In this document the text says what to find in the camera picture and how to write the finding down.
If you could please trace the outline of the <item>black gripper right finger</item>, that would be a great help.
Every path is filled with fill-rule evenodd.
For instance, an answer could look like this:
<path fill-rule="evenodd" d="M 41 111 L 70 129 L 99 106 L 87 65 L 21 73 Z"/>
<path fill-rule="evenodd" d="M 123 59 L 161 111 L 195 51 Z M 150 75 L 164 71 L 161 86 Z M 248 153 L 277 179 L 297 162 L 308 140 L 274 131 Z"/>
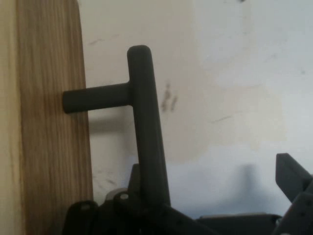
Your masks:
<path fill-rule="evenodd" d="M 291 206 L 280 219 L 274 235 L 313 233 L 313 176 L 290 154 L 276 155 L 275 180 Z"/>

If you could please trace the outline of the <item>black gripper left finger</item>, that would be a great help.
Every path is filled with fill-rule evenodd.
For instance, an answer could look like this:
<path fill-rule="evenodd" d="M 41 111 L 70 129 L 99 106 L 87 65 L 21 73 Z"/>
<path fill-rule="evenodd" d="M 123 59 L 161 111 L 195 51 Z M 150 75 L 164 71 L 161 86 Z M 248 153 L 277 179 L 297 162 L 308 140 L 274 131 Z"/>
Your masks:
<path fill-rule="evenodd" d="M 88 200 L 67 211 L 64 235 L 211 235 L 213 230 L 165 204 L 149 207 L 139 195 L 140 170 L 134 164 L 128 189 L 102 205 Z"/>

